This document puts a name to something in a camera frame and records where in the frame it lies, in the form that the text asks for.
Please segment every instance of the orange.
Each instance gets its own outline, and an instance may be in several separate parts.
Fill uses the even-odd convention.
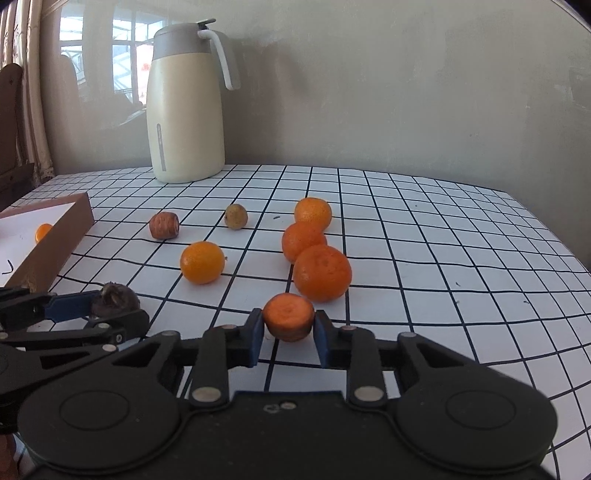
[[[41,239],[47,235],[47,232],[49,232],[49,230],[51,230],[52,225],[50,225],[49,223],[42,223],[41,225],[39,225],[39,227],[37,228],[37,231],[35,232],[35,243],[38,244]]]
[[[202,285],[217,279],[226,265],[226,258],[216,244],[196,242],[181,254],[181,273],[189,282]]]
[[[347,257],[328,245],[307,248],[294,264],[294,284],[311,301],[338,299],[351,285],[352,277]]]
[[[324,232],[332,220],[332,209],[326,200],[314,197],[301,199],[295,206],[296,222],[315,222]]]
[[[280,293],[267,302],[262,317],[274,337],[284,342],[297,342],[312,330],[314,306],[299,295]]]
[[[314,222],[296,222],[283,232],[281,250],[290,263],[312,245],[326,245],[326,237]]]

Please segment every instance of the cardboard box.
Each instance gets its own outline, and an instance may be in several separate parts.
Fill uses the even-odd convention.
[[[86,193],[0,213],[0,287],[49,290],[94,222]],[[35,231],[42,223],[53,227],[35,244]]]

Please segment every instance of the table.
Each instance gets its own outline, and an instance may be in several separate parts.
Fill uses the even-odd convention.
[[[591,275],[510,195],[344,168],[228,165],[187,184],[161,183],[150,168],[63,175],[15,206],[78,192],[88,192],[96,223],[52,291],[127,284],[150,314],[150,334],[174,329],[184,338],[213,325],[241,325],[273,295],[297,292],[281,234],[293,222],[296,201],[326,199],[333,209],[328,243],[349,257],[353,283],[342,298],[316,307],[378,338],[413,330],[535,385],[559,417],[543,465],[552,473],[559,468],[563,480],[591,472]],[[233,202],[249,212],[240,231],[222,220]],[[181,228],[178,238],[160,242],[147,222],[163,209],[178,215]],[[178,260],[186,245],[204,239],[220,245],[228,260],[220,279],[193,286]],[[394,375],[385,376],[389,396],[399,396]],[[345,372],[319,368],[311,337],[289,344],[266,333],[258,366],[233,369],[230,386],[344,390]]]

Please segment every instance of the carrot slice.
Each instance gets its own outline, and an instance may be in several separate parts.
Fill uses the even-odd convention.
[[[269,332],[284,342],[308,336],[314,322],[314,306],[293,293],[280,293],[267,302],[262,317]]]

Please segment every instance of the mandarin orange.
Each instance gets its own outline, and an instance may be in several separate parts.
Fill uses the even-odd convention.
[[[181,254],[183,277],[197,285],[217,279],[225,265],[226,258],[222,249],[211,242],[196,242],[185,248]]]
[[[281,250],[290,263],[312,245],[326,245],[326,237],[320,226],[314,222],[296,222],[283,232]]]
[[[49,230],[51,230],[52,225],[49,223],[42,223],[35,231],[35,243],[38,244],[41,239],[47,235]]]
[[[332,209],[326,200],[306,197],[296,204],[294,217],[296,222],[318,223],[324,232],[332,220]]]
[[[338,299],[351,285],[352,277],[347,257],[328,245],[307,248],[294,264],[294,284],[311,301]]]

